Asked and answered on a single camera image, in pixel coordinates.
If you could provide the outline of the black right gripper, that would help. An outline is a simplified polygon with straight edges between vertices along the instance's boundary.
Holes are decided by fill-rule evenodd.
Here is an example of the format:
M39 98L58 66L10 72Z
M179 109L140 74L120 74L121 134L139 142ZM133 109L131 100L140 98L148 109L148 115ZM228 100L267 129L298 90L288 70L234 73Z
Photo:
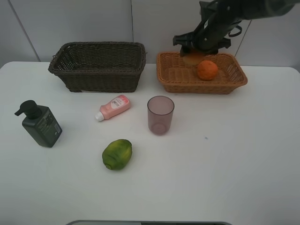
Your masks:
M218 54L219 49L228 49L231 39L242 33L239 0L200 1L201 22L192 32L176 35L173 46L180 45L180 56L193 49L206 54Z

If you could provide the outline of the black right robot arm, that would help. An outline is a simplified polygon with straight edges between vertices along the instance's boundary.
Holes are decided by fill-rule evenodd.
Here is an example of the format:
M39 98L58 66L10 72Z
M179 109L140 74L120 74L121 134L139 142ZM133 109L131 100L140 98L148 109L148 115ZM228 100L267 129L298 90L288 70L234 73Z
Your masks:
M194 31L173 37L180 45L180 55L191 52L217 54L229 48L231 40L242 33L243 20L278 17L299 4L298 0L213 0L200 1L201 22Z

